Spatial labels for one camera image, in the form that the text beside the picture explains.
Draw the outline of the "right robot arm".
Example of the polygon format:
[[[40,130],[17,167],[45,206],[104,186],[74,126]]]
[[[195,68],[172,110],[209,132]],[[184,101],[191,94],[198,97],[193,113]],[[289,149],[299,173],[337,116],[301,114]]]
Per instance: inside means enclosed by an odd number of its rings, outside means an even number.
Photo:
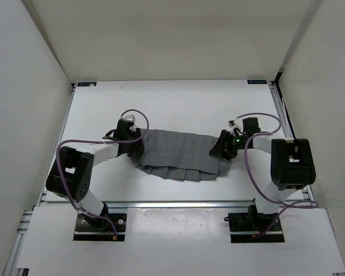
[[[274,135],[282,127],[279,118],[261,113],[262,116],[274,118],[279,123],[274,131],[264,132],[259,126],[257,115],[258,113],[248,113],[239,116],[243,119],[242,127],[237,125],[237,119],[230,121],[231,130],[222,130],[218,142],[209,152],[211,156],[231,160],[239,151],[243,151],[247,174],[259,194],[259,197],[254,199],[255,210],[247,215],[248,226],[255,230],[263,228],[268,221],[267,214],[277,213],[280,206],[299,209],[317,206],[316,203],[307,206],[303,200],[293,204],[285,203],[290,195],[315,182],[315,165],[309,141],[276,138]],[[248,160],[250,149],[265,152],[271,157],[271,181],[264,190],[258,186],[250,169]]]

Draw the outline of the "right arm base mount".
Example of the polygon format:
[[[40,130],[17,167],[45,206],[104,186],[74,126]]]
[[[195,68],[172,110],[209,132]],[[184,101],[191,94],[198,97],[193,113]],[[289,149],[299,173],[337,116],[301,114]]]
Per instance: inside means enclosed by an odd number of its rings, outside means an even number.
[[[224,221],[229,225],[231,243],[284,243],[278,213],[259,213],[250,205],[244,213],[228,213]]]

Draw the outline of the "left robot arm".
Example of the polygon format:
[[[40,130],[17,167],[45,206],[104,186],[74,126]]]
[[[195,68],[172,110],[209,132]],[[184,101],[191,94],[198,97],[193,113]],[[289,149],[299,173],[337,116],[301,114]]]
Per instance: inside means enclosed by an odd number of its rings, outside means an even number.
[[[106,204],[90,191],[93,167],[124,154],[139,154],[144,149],[133,115],[120,118],[116,129],[104,139],[111,143],[86,144],[81,149],[61,147],[45,184],[48,191],[73,201],[79,212],[89,216],[89,223],[96,230],[108,226],[109,216]]]

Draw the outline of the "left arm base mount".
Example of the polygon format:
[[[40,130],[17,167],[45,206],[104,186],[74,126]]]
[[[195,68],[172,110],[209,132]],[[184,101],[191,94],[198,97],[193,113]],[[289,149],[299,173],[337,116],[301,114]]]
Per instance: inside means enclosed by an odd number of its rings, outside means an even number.
[[[78,213],[73,234],[74,241],[95,241],[95,242],[123,242],[127,225],[126,213],[109,213],[113,222],[117,237],[114,236],[113,228],[108,221],[93,219],[83,213]]]

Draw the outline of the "grey pleated skirt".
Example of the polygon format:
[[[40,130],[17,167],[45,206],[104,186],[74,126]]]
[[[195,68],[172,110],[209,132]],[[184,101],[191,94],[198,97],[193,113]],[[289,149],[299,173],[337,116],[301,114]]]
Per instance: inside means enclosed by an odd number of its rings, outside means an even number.
[[[230,160],[209,155],[218,141],[214,136],[150,129],[142,141],[144,149],[128,157],[149,175],[175,181],[213,181],[226,176],[231,168]]]

